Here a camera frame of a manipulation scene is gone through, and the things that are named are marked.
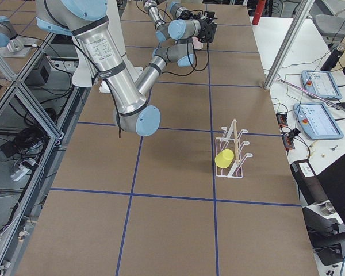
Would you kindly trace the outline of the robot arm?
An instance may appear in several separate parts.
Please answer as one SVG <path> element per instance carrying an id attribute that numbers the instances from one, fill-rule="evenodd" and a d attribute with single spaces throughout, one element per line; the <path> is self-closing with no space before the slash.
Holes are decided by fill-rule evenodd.
<path id="1" fill-rule="evenodd" d="M 173 39 L 174 44 L 154 50 L 142 72 L 126 57 L 115 1 L 37 1 L 36 20 L 40 29 L 80 43 L 79 54 L 86 58 L 89 70 L 96 70 L 110 90 L 119 129 L 149 136 L 159 127 L 160 111 L 149 104 L 147 92 L 169 63 L 192 66 L 193 40 L 211 43 L 217 25 L 213 11 L 195 13 L 177 2 L 169 7 L 171 22 L 162 19 L 158 1 L 144 1 L 143 8 L 154 24 L 156 38 L 160 42 Z"/>
<path id="2" fill-rule="evenodd" d="M 151 21 L 154 23 L 154 28 L 156 30 L 155 35 L 160 43 L 170 38 L 168 33 L 168 23 L 163 19 L 162 12 L 158 7 L 158 5 L 163 2 L 164 1 L 143 0 L 144 11 L 149 15 Z M 169 13 L 172 15 L 173 20 L 200 19 L 203 16 L 202 10 L 198 10 L 198 12 L 195 13 L 174 1 L 169 5 Z"/>

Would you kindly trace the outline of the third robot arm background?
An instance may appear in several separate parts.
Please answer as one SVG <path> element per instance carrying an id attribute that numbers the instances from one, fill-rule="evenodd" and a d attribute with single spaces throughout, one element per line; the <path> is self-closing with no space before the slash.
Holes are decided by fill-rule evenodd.
<path id="1" fill-rule="evenodd" d="M 18 36 L 10 20 L 6 16 L 0 16 L 0 47 L 6 47 L 10 40 Z"/>

